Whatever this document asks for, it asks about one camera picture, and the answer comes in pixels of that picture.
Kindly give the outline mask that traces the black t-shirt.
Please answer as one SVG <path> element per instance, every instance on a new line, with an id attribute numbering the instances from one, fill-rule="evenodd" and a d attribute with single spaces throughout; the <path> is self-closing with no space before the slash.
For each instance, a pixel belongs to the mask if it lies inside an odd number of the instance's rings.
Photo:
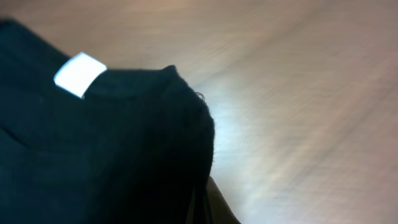
<path id="1" fill-rule="evenodd" d="M 78 97 L 68 56 L 1 20 L 2 223 L 211 223 L 215 127 L 170 65 L 107 70 Z"/>

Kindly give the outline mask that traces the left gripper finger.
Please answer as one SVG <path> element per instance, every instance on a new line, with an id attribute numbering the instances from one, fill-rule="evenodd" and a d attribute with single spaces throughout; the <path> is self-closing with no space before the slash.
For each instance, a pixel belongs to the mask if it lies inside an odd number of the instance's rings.
<path id="1" fill-rule="evenodd" d="M 209 177 L 206 190 L 192 190 L 188 205 L 186 224 L 241 224 L 236 218 L 220 189 Z"/>

